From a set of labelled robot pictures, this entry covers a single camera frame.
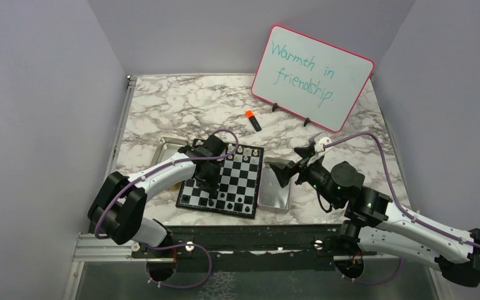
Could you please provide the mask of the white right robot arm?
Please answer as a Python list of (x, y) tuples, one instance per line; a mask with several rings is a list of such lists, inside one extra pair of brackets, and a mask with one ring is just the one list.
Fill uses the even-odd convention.
[(411, 259), (454, 284), (479, 285), (480, 229), (454, 229), (399, 208), (389, 196), (364, 186), (365, 176), (348, 162), (327, 170), (322, 154), (308, 147), (295, 151), (300, 161), (272, 163), (270, 168), (281, 187), (297, 176), (296, 184), (308, 183), (331, 209), (345, 210), (346, 220), (329, 248), (349, 255), (376, 252)]

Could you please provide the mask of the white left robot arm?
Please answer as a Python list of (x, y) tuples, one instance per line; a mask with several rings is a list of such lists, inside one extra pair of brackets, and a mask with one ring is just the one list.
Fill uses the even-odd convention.
[(103, 182), (87, 216), (98, 239), (118, 245), (134, 241), (147, 245), (155, 256), (171, 250), (167, 227), (144, 217), (148, 201), (171, 186), (194, 179), (200, 188), (214, 194), (219, 185), (220, 159), (227, 145), (212, 134), (197, 146), (183, 146), (170, 158), (144, 171), (123, 175), (112, 172)]

